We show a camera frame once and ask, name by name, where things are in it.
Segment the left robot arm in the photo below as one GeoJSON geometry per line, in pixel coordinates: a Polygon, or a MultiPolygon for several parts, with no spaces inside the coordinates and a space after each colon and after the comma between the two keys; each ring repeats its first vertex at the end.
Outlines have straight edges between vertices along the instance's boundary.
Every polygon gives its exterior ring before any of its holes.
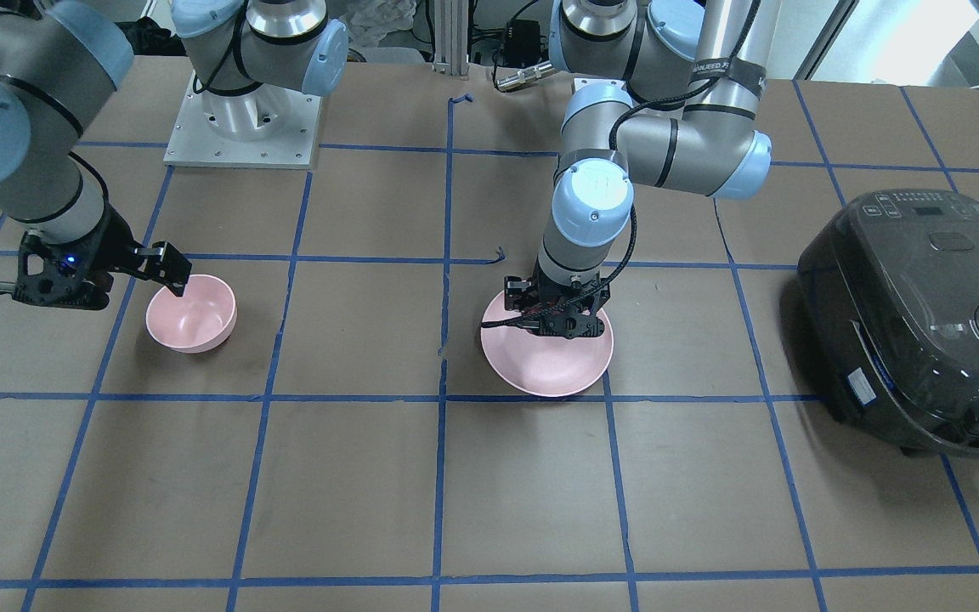
{"type": "Polygon", "coordinates": [[[772,166],[755,127],[778,1],[557,1],[549,59],[593,78],[561,122],[549,218],[532,275],[506,278],[512,318],[541,337],[599,337],[603,260],[636,231],[638,186],[747,199],[772,166]]]}

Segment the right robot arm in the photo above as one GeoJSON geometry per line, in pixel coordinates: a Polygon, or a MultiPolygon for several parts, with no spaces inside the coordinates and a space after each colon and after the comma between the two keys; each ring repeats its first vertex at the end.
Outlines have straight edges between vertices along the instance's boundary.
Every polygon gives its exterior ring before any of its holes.
{"type": "MultiPolygon", "coordinates": [[[[280,124],[272,94],[326,96],[345,69],[348,28],[324,1],[174,1],[171,19],[221,135],[280,124]]],[[[0,5],[0,210],[25,228],[0,295],[101,310],[113,274],[185,294],[191,262],[168,241],[137,241],[74,151],[132,64],[124,31],[88,4],[59,1],[38,19],[0,5]]]]}

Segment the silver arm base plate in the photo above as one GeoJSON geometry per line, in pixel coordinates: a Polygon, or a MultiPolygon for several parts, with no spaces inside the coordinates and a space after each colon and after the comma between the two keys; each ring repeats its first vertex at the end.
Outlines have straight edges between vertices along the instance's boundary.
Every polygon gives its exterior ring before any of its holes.
{"type": "Polygon", "coordinates": [[[310,170],[324,98],[272,85],[238,97],[195,93],[188,81],[164,162],[172,167],[310,170]]]}

